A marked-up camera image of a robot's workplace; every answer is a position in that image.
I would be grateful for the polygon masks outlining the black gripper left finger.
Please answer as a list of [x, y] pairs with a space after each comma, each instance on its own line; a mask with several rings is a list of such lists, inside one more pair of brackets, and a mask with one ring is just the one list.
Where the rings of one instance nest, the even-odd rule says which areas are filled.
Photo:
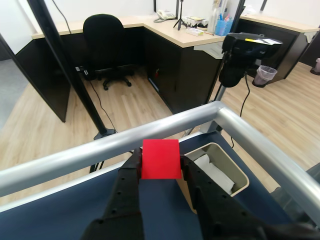
[[119, 168], [103, 215], [85, 229], [82, 240], [143, 240], [139, 180], [142, 149], [137, 148]]

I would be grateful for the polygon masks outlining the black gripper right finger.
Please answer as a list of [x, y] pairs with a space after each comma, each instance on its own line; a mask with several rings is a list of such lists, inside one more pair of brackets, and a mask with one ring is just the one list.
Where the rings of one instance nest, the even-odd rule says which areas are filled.
[[180, 156], [183, 179], [205, 240], [266, 240], [264, 223], [248, 213], [188, 157]]

